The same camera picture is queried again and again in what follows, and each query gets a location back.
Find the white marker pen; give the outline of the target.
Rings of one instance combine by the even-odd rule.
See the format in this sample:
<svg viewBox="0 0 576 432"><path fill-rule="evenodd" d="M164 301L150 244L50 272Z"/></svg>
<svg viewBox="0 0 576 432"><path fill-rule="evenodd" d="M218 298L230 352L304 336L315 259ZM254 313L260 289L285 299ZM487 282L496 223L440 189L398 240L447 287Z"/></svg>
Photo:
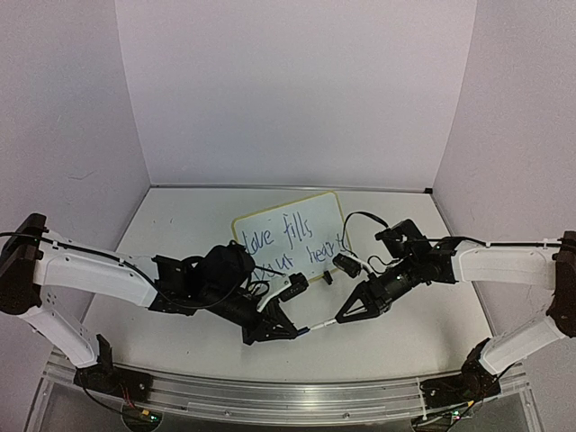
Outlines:
<svg viewBox="0 0 576 432"><path fill-rule="evenodd" d="M324 329L326 327L329 327L331 325L337 324L337 320L336 319L328 319L325 321L322 321L321 323L312 325L309 327L309 331L315 331L315 330L319 330L319 329Z"/></svg>

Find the yellow framed small whiteboard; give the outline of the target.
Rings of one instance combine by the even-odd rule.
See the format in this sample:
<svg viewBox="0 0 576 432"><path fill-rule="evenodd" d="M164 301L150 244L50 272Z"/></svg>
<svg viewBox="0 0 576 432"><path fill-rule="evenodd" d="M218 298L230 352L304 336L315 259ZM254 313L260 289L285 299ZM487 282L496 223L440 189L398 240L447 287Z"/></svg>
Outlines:
<svg viewBox="0 0 576 432"><path fill-rule="evenodd" d="M351 248L338 195L325 192L236 218L234 239L256 262L256 279L302 273L311 282L334 271Z"/></svg>

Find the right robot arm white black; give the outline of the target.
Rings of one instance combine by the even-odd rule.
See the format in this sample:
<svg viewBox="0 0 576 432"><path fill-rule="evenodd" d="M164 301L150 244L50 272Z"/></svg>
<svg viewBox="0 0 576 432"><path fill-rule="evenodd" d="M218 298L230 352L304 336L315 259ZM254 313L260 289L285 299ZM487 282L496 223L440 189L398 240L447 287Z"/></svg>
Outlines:
<svg viewBox="0 0 576 432"><path fill-rule="evenodd" d="M495 243L467 237L426 238L412 220L376 234L395 264L359 283L336 315L339 324L377 318L421 284L492 282L550 290L551 304L508 334L482 342L462 371L496 376L563 338L575 336L575 234L557 240Z"/></svg>

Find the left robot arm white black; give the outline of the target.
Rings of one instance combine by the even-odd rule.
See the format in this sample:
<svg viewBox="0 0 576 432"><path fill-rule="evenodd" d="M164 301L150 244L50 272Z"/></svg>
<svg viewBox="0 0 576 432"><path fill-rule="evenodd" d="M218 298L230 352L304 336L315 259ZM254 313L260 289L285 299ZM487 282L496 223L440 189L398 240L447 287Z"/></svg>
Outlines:
<svg viewBox="0 0 576 432"><path fill-rule="evenodd" d="M65 310L57 287L163 314L208 311L241 327L246 345L300 334L280 304L307 290L306 277L267 270L264 279L255 279L254 259L235 241L183 260L127 256L63 238L38 213L1 237L1 312L40 332L103 392L114 391L122 379L110 345Z"/></svg>

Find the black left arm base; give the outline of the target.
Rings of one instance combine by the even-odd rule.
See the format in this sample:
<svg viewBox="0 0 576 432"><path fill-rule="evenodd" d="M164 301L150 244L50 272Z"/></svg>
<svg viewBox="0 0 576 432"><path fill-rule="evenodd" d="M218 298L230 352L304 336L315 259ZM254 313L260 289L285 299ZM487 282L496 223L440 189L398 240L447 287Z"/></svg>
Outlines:
<svg viewBox="0 0 576 432"><path fill-rule="evenodd" d="M130 402L148 400L153 378L149 373L119 367L113 362L113 351L109 342L100 334L96 336L98 354L96 363L77 368L74 385L83 389L122 397Z"/></svg>

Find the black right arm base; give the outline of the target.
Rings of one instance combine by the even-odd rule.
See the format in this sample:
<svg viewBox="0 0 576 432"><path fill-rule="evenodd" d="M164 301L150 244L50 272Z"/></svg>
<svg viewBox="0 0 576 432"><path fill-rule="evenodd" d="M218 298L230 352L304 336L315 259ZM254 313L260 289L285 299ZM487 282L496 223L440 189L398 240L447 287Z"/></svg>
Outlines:
<svg viewBox="0 0 576 432"><path fill-rule="evenodd" d="M488 342L484 339L469 353L459 373L427 379L419 385L429 409L478 402L500 394L499 379L480 364L481 351Z"/></svg>

